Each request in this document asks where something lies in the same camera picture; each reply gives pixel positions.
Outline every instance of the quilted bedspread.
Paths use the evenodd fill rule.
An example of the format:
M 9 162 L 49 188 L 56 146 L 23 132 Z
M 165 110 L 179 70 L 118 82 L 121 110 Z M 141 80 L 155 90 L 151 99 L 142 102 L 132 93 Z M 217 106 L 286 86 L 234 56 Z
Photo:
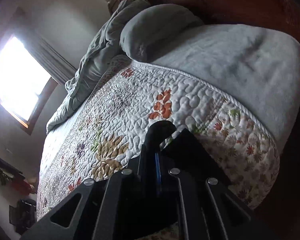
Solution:
M 231 95 L 178 70 L 115 57 L 80 111 L 40 174 L 38 219 L 83 180 L 107 179 L 124 168 L 159 120 L 177 127 L 162 147 L 189 129 L 251 208 L 265 198 L 279 171 L 276 143 L 256 117 Z M 45 145 L 42 162 L 48 152 Z M 185 161 L 192 154 L 200 153 L 185 153 Z

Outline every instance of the gray pillow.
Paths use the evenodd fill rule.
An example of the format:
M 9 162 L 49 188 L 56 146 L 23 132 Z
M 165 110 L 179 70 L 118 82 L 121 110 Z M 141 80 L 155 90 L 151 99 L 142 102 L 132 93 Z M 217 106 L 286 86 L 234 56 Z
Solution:
M 188 9 L 176 4 L 149 7 L 123 28 L 120 46 L 128 57 L 145 62 L 161 41 L 173 38 L 187 27 L 203 25 Z

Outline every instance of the silver bolt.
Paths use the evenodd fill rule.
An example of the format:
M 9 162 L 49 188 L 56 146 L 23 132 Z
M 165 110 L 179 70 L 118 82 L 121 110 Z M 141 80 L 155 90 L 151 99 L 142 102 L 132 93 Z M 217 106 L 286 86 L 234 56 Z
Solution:
M 217 185 L 218 184 L 218 180 L 216 178 L 209 178 L 208 179 L 208 183 L 210 185 Z
M 121 173 L 123 175 L 130 175 L 132 173 L 132 170 L 131 169 L 124 169 L 124 170 L 121 171 Z
M 86 179 L 83 184 L 86 186 L 91 186 L 94 184 L 94 179 Z
M 172 168 L 170 170 L 170 174 L 178 175 L 179 173 L 180 173 L 180 170 L 178 168 Z

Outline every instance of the window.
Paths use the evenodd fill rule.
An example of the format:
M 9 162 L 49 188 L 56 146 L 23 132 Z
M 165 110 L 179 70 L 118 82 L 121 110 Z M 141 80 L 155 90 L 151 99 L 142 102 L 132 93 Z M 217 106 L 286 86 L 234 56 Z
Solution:
M 0 52 L 0 104 L 28 134 L 56 85 L 23 44 L 11 37 Z

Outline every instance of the wooden window frame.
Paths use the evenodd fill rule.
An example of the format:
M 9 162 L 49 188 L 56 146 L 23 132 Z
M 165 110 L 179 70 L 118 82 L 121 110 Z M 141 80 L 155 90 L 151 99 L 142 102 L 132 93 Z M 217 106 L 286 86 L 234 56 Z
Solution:
M 49 78 L 48 82 L 46 83 L 45 87 L 43 88 L 42 92 L 38 96 L 38 101 L 29 117 L 29 120 L 23 119 L 21 116 L 13 112 L 12 110 L 6 109 L 2 104 L 0 100 L 0 107 L 6 111 L 10 117 L 16 122 L 16 124 L 25 131 L 28 135 L 32 134 L 32 131 L 34 129 L 34 125 L 37 122 L 42 109 L 44 108 L 45 104 L 47 103 L 49 97 L 51 96 L 52 92 L 56 88 L 58 83 L 51 77 Z

